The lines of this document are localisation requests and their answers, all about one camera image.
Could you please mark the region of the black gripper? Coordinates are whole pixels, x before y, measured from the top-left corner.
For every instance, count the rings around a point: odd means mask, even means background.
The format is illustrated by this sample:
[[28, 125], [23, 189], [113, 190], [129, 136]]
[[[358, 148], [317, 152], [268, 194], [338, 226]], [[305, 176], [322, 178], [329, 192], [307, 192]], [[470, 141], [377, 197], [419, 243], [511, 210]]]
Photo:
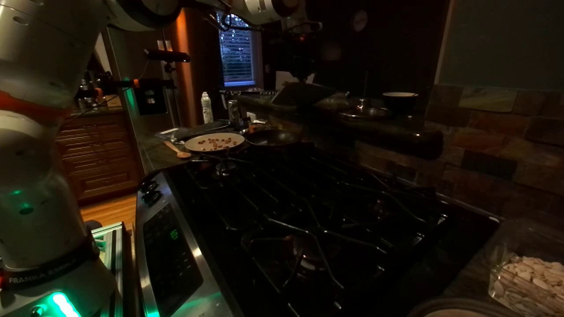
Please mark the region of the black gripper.
[[315, 67], [321, 21], [305, 21], [282, 32], [280, 67], [305, 81]]

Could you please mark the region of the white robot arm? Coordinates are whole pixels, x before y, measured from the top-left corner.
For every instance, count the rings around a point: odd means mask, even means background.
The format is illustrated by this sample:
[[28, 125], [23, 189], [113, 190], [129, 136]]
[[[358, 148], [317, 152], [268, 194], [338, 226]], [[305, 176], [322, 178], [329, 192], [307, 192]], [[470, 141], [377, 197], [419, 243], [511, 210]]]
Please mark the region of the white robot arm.
[[95, 317], [116, 294], [56, 136], [102, 28], [146, 32], [187, 4], [252, 27], [301, 14], [305, 0], [0, 0], [2, 317]]

